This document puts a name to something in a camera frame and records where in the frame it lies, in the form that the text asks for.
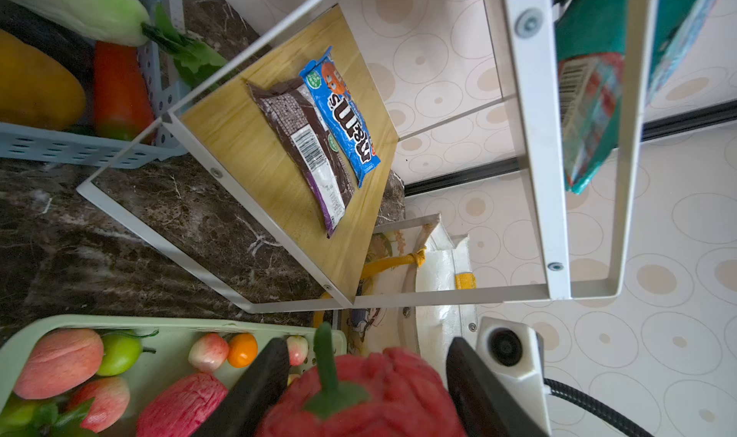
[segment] black cable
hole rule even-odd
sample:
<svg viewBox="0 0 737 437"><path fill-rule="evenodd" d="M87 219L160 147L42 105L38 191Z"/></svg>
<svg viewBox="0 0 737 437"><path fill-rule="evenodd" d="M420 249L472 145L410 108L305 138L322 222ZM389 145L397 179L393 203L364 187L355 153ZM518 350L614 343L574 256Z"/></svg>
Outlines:
<svg viewBox="0 0 737 437"><path fill-rule="evenodd" d="M594 399L592 396L585 394L576 388L572 388L567 384L559 383L558 381L553 381L548 378L545 378L545 385L550 387L550 395L560 397L574 405L578 405L585 411L603 419L603 421L608 422L609 424L612 424L628 437L653 437L650 432L642 429L625 415L613 410L611 407L607 407L597 399Z"/></svg>

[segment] wooden shelf board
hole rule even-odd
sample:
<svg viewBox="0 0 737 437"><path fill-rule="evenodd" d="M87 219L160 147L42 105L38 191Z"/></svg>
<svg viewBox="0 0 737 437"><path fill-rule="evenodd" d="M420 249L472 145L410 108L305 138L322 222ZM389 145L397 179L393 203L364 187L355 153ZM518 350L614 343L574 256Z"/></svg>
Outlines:
<svg viewBox="0 0 737 437"><path fill-rule="evenodd" d="M364 115L381 164L356 190L328 239L315 196L251 98L246 81L268 89L298 77L310 60L318 59L331 45L335 65ZM353 301L398 136L340 8L331 8L199 101L182 120L333 285ZM345 166L350 168L347 160Z"/></svg>

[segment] brown candy bag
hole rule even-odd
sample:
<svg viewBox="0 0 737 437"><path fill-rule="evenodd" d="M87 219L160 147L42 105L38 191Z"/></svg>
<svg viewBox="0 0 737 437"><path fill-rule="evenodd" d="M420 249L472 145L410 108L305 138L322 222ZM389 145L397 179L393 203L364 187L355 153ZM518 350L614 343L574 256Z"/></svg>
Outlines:
<svg viewBox="0 0 737 437"><path fill-rule="evenodd" d="M296 78L276 84L271 90L250 82L248 88L307 180L323 212L327 237L332 236L353 197L354 187L340 159L337 142L307 86Z"/></svg>

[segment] blue candy wrapper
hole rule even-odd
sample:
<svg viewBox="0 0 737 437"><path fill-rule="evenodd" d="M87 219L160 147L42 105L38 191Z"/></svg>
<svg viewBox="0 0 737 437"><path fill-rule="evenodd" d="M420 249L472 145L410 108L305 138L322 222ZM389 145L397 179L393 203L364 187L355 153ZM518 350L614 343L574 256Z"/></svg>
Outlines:
<svg viewBox="0 0 737 437"><path fill-rule="evenodd" d="M318 61L311 60L299 74L307 84L312 98L320 110L337 144L348 157L358 179L358 187L381 160L373 150L373 143L366 128L364 116L351 99L351 92L335 67L330 50Z"/></svg>

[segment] screw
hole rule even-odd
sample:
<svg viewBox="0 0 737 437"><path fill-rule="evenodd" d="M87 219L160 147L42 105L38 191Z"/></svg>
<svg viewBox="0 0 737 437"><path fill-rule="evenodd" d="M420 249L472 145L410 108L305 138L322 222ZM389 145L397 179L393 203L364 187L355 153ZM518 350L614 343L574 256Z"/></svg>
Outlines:
<svg viewBox="0 0 737 437"><path fill-rule="evenodd" d="M521 38L527 39L536 35L542 27L542 11L539 8L529 8L522 12L514 23L514 32Z"/></svg>

